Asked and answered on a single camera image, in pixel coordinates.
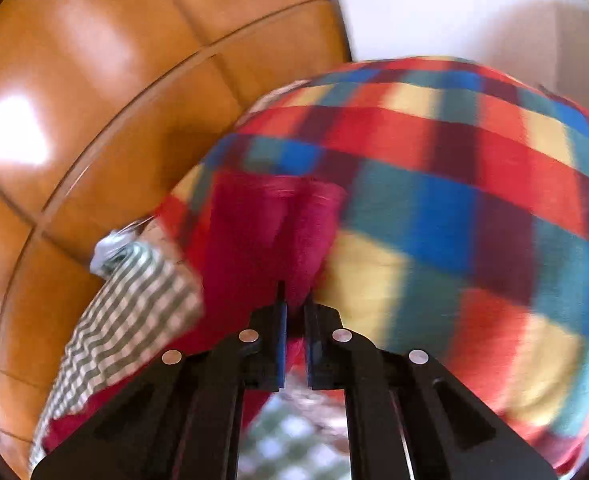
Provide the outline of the colourful plaid pillow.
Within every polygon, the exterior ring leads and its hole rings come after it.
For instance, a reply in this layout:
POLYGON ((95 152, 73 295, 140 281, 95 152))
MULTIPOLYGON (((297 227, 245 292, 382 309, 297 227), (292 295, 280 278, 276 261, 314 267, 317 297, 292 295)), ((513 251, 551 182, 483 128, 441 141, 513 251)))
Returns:
POLYGON ((571 470, 589 435, 589 110, 459 58, 351 63, 242 116, 156 216, 185 255, 224 171, 345 189, 309 294, 423 349, 571 470))

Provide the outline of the wooden panel headboard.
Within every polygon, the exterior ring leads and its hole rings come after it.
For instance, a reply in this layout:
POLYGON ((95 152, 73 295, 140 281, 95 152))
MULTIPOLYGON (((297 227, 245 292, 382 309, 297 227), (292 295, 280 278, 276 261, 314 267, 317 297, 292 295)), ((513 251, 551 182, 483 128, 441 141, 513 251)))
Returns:
POLYGON ((0 457, 29 474, 94 245, 262 94, 347 60, 331 0, 0 0, 0 457))

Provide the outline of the dark red cloth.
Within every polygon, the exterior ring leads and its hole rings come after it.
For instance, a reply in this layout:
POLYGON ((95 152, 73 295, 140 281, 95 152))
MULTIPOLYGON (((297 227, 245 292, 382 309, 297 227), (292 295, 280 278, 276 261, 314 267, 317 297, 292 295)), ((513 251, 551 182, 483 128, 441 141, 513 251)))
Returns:
MULTIPOLYGON (((163 347, 142 368, 168 350, 183 356, 212 350, 243 330, 253 311, 272 304, 279 283, 294 314, 337 234, 345 197, 341 186, 309 177, 222 172, 210 210, 185 247, 184 263, 200 282, 201 312, 176 336, 176 348, 163 347)), ((100 400, 107 403, 125 385, 100 400)))

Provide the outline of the green white checkered bedsheet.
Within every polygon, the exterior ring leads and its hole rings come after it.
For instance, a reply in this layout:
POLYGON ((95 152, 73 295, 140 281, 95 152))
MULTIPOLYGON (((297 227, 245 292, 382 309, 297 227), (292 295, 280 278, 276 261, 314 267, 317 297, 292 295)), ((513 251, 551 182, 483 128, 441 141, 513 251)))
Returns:
MULTIPOLYGON (((157 230, 104 237, 90 263, 104 286, 64 348, 29 455, 35 469, 84 418, 99 396, 133 378, 201 312, 197 275, 157 230)), ((343 400, 304 384, 294 353, 285 387, 262 402, 241 434, 240 479, 347 479, 351 475, 343 400)))

